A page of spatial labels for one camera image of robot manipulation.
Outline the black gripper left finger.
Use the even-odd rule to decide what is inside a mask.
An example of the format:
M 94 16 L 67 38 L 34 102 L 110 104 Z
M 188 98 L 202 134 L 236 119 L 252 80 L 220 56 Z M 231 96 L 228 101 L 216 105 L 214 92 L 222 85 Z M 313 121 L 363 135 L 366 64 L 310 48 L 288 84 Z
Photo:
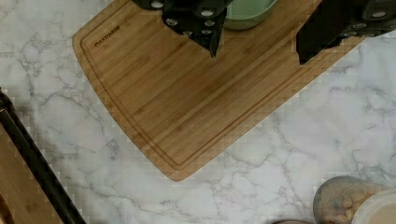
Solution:
M 206 49 L 215 58 L 233 0 L 132 0 L 145 10 L 160 10 L 163 24 Z

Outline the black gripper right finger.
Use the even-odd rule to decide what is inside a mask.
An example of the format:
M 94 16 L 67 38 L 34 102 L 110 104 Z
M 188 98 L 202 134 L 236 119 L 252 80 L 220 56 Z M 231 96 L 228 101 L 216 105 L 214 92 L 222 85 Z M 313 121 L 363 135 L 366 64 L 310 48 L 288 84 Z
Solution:
M 296 35 L 299 63 L 352 36 L 376 37 L 395 30 L 396 0 L 322 0 Z

